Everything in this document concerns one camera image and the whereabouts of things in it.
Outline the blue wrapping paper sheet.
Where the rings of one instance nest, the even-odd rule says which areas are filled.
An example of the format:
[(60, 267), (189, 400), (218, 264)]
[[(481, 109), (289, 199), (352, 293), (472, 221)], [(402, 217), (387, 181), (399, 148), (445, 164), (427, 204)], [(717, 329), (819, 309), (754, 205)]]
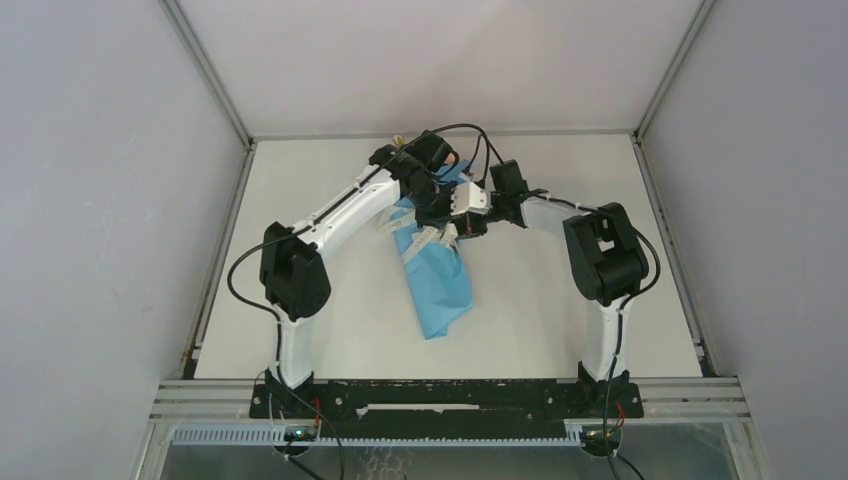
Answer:
[(400, 200), (386, 208), (378, 231), (392, 236), (424, 339), (444, 337), (473, 306), (471, 281), (452, 226), (419, 228)]

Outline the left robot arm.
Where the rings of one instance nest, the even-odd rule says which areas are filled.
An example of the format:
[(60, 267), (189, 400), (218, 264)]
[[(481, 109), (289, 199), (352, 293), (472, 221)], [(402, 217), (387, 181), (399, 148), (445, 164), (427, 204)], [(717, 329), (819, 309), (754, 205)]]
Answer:
[(379, 219), (379, 233), (394, 241), (425, 339), (445, 336), (450, 325), (471, 310), (470, 277), (454, 228), (421, 227), (415, 219), (436, 199), (440, 187), (427, 170), (394, 178), (371, 166), (351, 191), (324, 210), (291, 228), (274, 223), (266, 229), (260, 282), (274, 313), (281, 317), (281, 337), (270, 369), (281, 382), (274, 404), (286, 415), (305, 414), (313, 401), (305, 383), (313, 376), (314, 319), (331, 294), (324, 259), (373, 217)]

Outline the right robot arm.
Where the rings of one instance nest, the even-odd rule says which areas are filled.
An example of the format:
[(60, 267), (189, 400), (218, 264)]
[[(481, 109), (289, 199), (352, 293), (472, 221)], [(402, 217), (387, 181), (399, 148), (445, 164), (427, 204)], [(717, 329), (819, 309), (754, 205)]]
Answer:
[(605, 415), (616, 405), (617, 391), (629, 383), (626, 328), (631, 304), (652, 272), (643, 250), (649, 243), (617, 202), (587, 206), (541, 189), (513, 195), (488, 192), (482, 202), (451, 206), (450, 223), (461, 238), (484, 235), (490, 223), (509, 222), (565, 242), (574, 284), (589, 302), (578, 402), (589, 415)]

